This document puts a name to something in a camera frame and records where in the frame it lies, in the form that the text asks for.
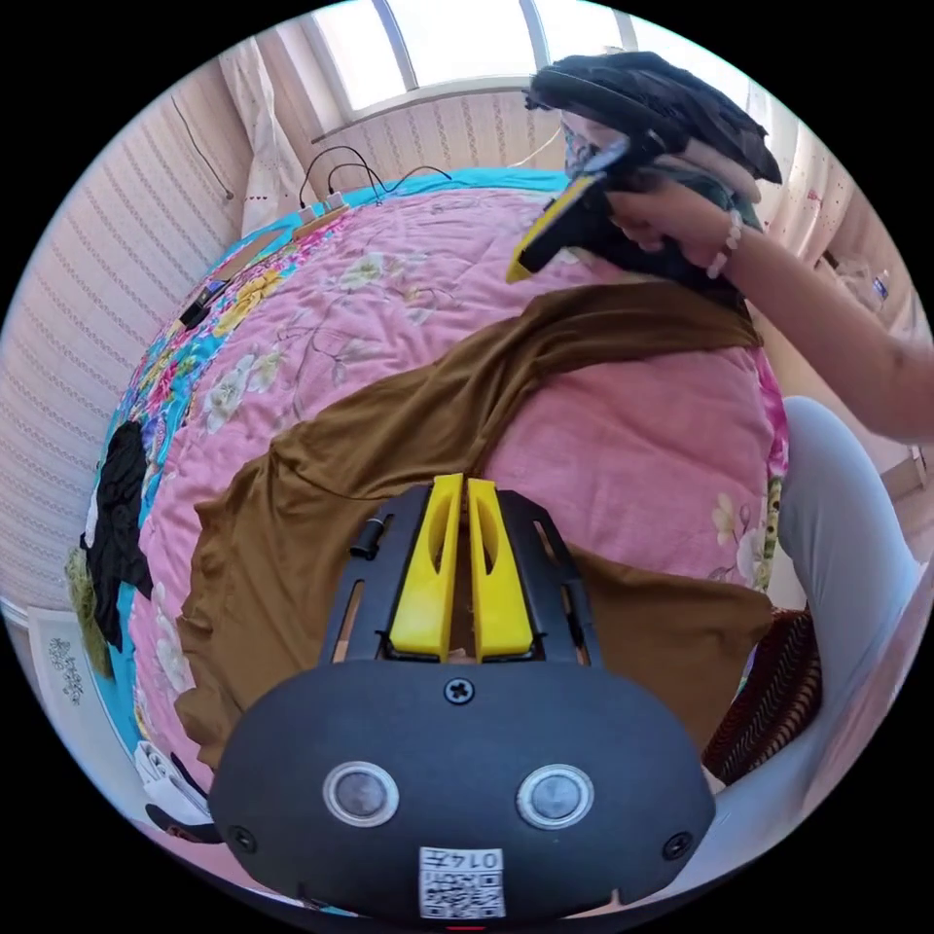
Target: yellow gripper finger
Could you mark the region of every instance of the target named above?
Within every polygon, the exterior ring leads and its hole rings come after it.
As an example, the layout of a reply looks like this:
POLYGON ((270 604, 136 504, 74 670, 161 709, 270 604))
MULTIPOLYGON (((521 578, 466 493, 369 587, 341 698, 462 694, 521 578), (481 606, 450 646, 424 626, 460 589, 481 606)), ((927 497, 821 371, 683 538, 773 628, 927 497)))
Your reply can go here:
POLYGON ((462 474, 436 477, 389 631, 401 655, 448 660, 462 474))
POLYGON ((525 655, 532 627, 495 484, 468 480, 467 510, 477 661, 525 655))

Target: bracelet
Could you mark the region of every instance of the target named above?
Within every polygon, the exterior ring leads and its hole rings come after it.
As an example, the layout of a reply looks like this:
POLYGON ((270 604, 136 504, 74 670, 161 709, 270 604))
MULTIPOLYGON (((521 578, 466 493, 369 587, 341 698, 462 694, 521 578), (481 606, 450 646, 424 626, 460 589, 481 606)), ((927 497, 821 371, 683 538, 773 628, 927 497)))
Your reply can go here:
POLYGON ((736 248, 739 246, 739 239, 742 237, 742 218, 739 212, 734 208, 730 212, 730 232, 727 234, 727 242, 723 248, 713 258, 713 262, 707 267, 707 278, 715 279, 723 271, 723 267, 733 256, 736 248))

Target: white curtain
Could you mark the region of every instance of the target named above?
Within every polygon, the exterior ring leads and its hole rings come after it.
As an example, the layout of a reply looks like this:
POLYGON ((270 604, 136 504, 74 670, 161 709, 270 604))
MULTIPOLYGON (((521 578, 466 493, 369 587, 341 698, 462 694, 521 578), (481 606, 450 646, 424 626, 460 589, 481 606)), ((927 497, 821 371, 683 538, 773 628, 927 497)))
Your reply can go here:
POLYGON ((253 147, 240 231, 246 236, 298 209, 305 172, 275 116, 275 93, 256 39, 241 42, 219 58, 253 147))
POLYGON ((853 181, 807 126, 755 84, 748 110, 769 132, 782 177, 780 186, 760 182, 756 213, 770 236, 813 267, 843 222, 853 181))

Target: black cable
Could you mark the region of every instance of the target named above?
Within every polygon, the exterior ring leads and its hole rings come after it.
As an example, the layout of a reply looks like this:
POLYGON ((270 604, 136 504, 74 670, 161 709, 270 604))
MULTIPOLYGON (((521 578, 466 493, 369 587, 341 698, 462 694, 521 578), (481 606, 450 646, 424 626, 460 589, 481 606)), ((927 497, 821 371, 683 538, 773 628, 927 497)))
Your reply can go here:
POLYGON ((353 153, 353 155, 356 156, 357 159, 360 160, 360 162, 363 164, 363 166, 364 166, 368 171, 370 171, 370 172, 373 173, 373 177, 377 179, 377 181, 378 181, 378 182, 380 183, 380 185, 382 186, 382 189, 383 189, 384 191, 386 190, 386 186, 383 185, 382 179, 380 179, 379 176, 378 176, 375 172, 373 172, 373 170, 372 170, 372 169, 369 167, 369 165, 367 164, 367 161, 366 161, 366 160, 360 155, 360 153, 359 153, 357 150, 355 150, 352 146, 344 146, 344 145, 342 145, 342 144, 341 144, 340 146, 329 146, 327 149, 322 149, 321 152, 318 153, 318 155, 315 156, 314 159, 311 160, 311 164, 308 166, 307 172, 305 173, 305 181, 302 182, 302 186, 299 188, 299 207, 301 207, 301 208, 307 207, 307 205, 305 204, 305 202, 302 200, 302 192, 305 190, 305 185, 308 184, 308 179, 311 177, 311 170, 314 168, 314 164, 315 164, 322 156, 326 155, 327 153, 333 153, 336 149, 347 149, 347 150, 349 150, 351 153, 353 153))
MULTIPOLYGON (((329 195, 332 195, 334 193, 334 186, 331 184, 331 178, 339 168, 362 168, 364 169, 365 171, 369 172, 371 176, 376 178, 376 180, 380 183, 380 185, 382 185, 383 191, 388 195, 391 195, 394 191, 396 191, 396 189, 399 188, 400 185, 402 185, 402 183, 407 178, 409 178, 411 175, 414 175, 416 172, 418 172, 422 168, 429 168, 433 172, 438 172, 439 174, 444 175, 445 178, 447 178, 449 181, 451 181, 450 175, 448 175, 448 173, 445 172, 443 169, 436 168, 434 165, 419 165, 417 168, 412 169, 411 172, 406 172, 406 174, 403 175, 402 178, 400 178, 399 181, 396 182, 391 188, 386 188, 382 179, 380 179, 379 176, 368 165, 365 165, 362 162, 341 162, 339 165, 335 165, 334 168, 332 168, 331 171, 328 173, 328 194, 329 195)), ((377 187, 376 185, 373 184, 372 181, 370 182, 370 184, 371 184, 371 187, 373 188, 374 194, 376 195, 377 204, 379 204, 380 200, 379 200, 379 193, 377 192, 377 187)))
POLYGON ((403 175, 402 178, 400 178, 399 181, 392 186, 392 188, 386 188, 385 185, 383 185, 383 189, 388 195, 391 195, 407 178, 409 178, 410 175, 415 175, 415 173, 422 168, 431 169, 433 172, 438 172, 439 175, 444 175, 449 182, 453 181, 450 175, 448 175, 442 168, 436 168, 434 165, 417 165, 411 172, 406 172, 406 174, 403 175))
POLYGON ((334 175, 334 173, 339 168, 362 168, 366 172, 368 172, 370 176, 370 187, 373 189, 373 194, 376 197, 377 204, 379 204, 379 192, 377 191, 377 186, 374 184, 374 179, 376 179, 380 183, 380 185, 382 185, 382 189, 384 192, 386 191, 386 186, 383 183, 382 179, 364 162, 341 162, 340 164, 335 165, 334 168, 332 168, 331 171, 328 172, 328 194, 329 195, 332 195, 334 193, 334 186, 331 184, 331 177, 334 175))
POLYGON ((198 144, 195 142, 195 135, 192 133, 192 128, 188 126, 188 121, 185 119, 185 115, 178 109, 178 104, 175 102, 174 96, 170 95, 172 100, 172 106, 175 108, 175 113, 181 118, 182 124, 185 126, 185 130, 188 131, 188 138, 192 141, 192 145, 195 147, 195 152, 204 160, 204 164, 211 170, 211 174, 217 179, 217 184, 224 189, 224 194, 227 196, 228 201, 234 200, 234 193, 221 181, 221 176, 214 171, 214 166, 208 161, 207 156, 198 148, 198 144))

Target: brown cloth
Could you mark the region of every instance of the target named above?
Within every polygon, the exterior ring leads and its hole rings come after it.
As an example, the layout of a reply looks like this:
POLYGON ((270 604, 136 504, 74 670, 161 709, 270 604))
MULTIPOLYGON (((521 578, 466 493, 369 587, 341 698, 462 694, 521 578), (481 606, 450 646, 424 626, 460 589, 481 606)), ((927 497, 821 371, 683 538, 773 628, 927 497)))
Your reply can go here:
MULTIPOLYGON (((548 377, 759 344, 748 322, 671 283, 568 289, 273 439, 226 493, 198 506, 202 532, 178 620, 196 686, 175 707, 202 762, 216 768, 242 711, 316 664, 347 550, 380 502, 439 474, 477 476, 548 377)), ((700 751, 769 627, 768 600, 575 557, 606 666, 667 704, 700 751)))

